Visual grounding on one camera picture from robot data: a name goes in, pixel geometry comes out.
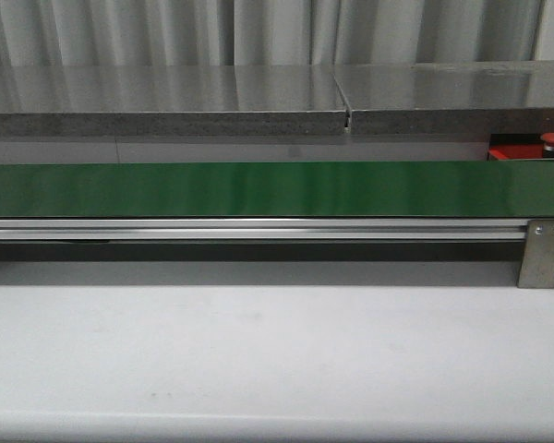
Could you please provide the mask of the grey stone counter slab left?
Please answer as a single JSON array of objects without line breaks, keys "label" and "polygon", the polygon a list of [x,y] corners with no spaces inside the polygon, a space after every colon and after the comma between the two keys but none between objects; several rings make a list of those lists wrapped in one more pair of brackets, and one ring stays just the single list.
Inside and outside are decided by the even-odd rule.
[{"label": "grey stone counter slab left", "polygon": [[0,137],[338,136],[325,66],[0,67]]}]

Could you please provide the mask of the grey stone counter slab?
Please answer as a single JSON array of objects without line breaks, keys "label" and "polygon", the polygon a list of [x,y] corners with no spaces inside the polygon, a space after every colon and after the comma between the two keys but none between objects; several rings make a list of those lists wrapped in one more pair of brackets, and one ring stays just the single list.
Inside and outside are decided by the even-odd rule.
[{"label": "grey stone counter slab", "polygon": [[355,135],[554,132],[554,61],[337,66]]},{"label": "grey stone counter slab", "polygon": [[0,137],[338,136],[325,66],[0,67]]}]

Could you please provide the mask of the red plastic tray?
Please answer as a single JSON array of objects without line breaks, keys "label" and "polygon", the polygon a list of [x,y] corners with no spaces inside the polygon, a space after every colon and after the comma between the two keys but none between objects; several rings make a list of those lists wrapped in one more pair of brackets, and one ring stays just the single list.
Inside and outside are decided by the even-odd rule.
[{"label": "red plastic tray", "polygon": [[543,144],[494,145],[488,150],[491,161],[543,160]]}]

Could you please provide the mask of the green conveyor belt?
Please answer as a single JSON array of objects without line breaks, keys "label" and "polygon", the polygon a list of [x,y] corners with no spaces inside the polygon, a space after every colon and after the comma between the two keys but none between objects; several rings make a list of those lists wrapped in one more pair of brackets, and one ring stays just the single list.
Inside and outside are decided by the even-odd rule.
[{"label": "green conveyor belt", "polygon": [[554,162],[0,165],[0,218],[554,217]]}]

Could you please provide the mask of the grey stone counter slab right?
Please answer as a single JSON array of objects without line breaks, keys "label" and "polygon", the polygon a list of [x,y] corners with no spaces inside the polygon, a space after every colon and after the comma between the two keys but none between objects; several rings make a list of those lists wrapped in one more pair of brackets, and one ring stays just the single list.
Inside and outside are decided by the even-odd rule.
[{"label": "grey stone counter slab right", "polygon": [[554,61],[337,66],[355,135],[554,132]]}]

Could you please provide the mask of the white pleated curtain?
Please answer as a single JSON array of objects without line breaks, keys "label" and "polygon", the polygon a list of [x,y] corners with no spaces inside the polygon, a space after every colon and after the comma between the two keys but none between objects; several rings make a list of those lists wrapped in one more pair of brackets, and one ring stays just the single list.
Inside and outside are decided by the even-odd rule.
[{"label": "white pleated curtain", "polygon": [[530,60],[540,1],[0,1],[0,66]]}]

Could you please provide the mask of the aluminium conveyor side rail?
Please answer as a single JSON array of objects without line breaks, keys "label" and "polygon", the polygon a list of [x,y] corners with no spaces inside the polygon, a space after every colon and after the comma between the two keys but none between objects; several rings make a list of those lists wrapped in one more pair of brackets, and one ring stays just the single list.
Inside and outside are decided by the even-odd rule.
[{"label": "aluminium conveyor side rail", "polygon": [[0,219],[0,241],[524,240],[527,219]]}]

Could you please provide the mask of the steel conveyor support bracket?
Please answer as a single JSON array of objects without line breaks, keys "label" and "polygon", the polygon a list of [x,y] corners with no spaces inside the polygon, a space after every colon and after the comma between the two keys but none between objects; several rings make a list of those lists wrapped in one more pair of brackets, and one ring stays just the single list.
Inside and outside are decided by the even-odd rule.
[{"label": "steel conveyor support bracket", "polygon": [[528,223],[517,286],[554,287],[554,219],[534,219]]}]

